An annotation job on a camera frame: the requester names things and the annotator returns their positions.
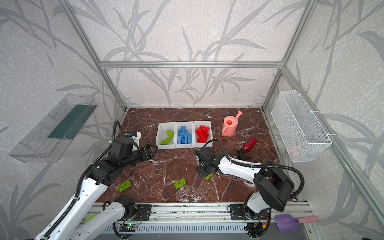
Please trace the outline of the red lego brick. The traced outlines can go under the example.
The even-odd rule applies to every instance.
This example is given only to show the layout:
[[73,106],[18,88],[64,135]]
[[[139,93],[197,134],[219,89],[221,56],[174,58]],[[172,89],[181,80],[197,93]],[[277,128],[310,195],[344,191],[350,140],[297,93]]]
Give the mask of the red lego brick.
[[206,139],[208,139],[208,137],[209,137],[209,134],[208,134],[208,133],[203,133],[203,132],[200,130],[200,128],[198,128],[198,129],[196,130],[196,134],[197,134],[199,137],[204,137],[204,138],[206,138]]
[[207,142],[207,139],[204,137],[198,137],[197,138],[197,143],[205,144]]
[[200,126],[200,130],[201,130],[203,133],[208,133],[210,129],[209,129],[208,127],[206,127],[206,126],[201,125],[201,126]]

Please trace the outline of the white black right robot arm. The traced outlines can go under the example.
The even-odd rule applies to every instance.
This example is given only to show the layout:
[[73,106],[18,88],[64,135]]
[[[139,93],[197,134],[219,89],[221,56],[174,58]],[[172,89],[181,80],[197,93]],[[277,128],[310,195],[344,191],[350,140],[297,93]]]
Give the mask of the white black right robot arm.
[[298,196],[305,186],[303,174],[294,167],[278,165],[265,160],[261,163],[243,161],[228,155],[219,139],[223,152],[215,155],[206,145],[195,150],[200,165],[196,168],[203,179],[211,174],[231,175],[255,185],[257,192],[250,194],[243,204],[243,213],[247,219],[254,220],[264,210],[285,210],[287,202]]

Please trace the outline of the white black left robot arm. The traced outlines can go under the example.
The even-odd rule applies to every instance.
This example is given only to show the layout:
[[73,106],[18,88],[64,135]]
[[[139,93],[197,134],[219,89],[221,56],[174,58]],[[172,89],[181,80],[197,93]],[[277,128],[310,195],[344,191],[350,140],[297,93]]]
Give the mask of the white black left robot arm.
[[37,240],[93,240],[118,220],[136,216],[135,201],[120,195],[94,219],[82,227],[78,226],[96,200],[125,169],[151,160],[156,155],[156,145],[139,145],[140,132],[117,136],[118,131],[122,130],[119,120],[115,120],[109,146],[84,170],[75,194],[52,222],[37,234]]

